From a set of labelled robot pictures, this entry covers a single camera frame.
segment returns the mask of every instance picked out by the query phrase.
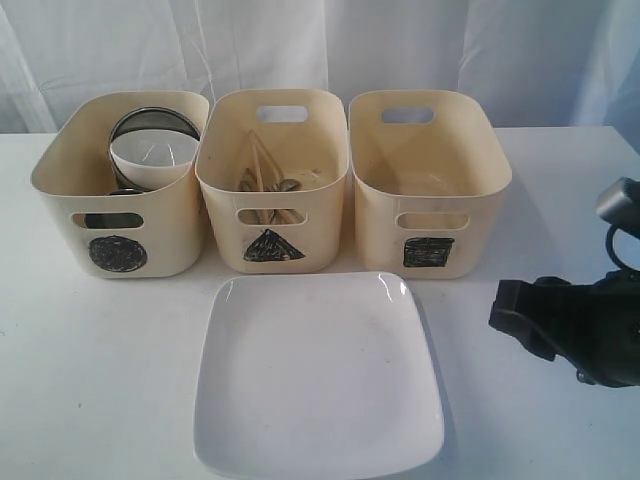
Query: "white ceramic plate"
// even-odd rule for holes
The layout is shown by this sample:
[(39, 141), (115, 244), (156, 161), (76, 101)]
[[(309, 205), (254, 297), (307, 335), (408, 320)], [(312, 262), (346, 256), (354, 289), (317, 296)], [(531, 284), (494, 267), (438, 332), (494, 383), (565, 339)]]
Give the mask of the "white ceramic plate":
[(239, 277), (205, 340), (195, 451), (243, 479), (359, 479), (432, 459), (438, 386), (411, 292), (389, 273)]

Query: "storage bin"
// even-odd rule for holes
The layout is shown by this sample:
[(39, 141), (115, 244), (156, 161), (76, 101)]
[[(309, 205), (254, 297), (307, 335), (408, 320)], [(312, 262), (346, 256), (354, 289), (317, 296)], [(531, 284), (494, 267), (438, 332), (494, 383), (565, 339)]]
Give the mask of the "storage bin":
[[(146, 106), (177, 110), (200, 132), (209, 112), (209, 102), (190, 92), (98, 97), (74, 113), (31, 175), (76, 260), (97, 277), (174, 275), (195, 262), (203, 246), (207, 222), (193, 164), (159, 190), (109, 196), (118, 190), (108, 156), (110, 132), (126, 113)], [(89, 221), (104, 214), (111, 228)], [(122, 218), (135, 221), (116, 228)]]
[[(255, 133), (294, 192), (239, 192), (254, 161)], [(321, 90), (245, 90), (213, 109), (196, 160), (220, 255), (244, 273), (308, 273), (335, 258), (349, 169), (342, 102)], [(285, 225), (251, 224), (243, 214), (297, 212)]]
[(478, 263), (511, 182), (480, 105), (456, 92), (377, 91), (349, 108), (361, 262), (407, 278)]

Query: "white backdrop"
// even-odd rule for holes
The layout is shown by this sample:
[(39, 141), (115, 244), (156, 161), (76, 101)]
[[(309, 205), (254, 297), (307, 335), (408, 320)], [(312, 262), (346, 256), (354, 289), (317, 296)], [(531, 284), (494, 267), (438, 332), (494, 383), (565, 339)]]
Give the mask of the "white backdrop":
[(0, 0), (0, 132), (117, 90), (442, 88), (640, 151), (640, 0)]

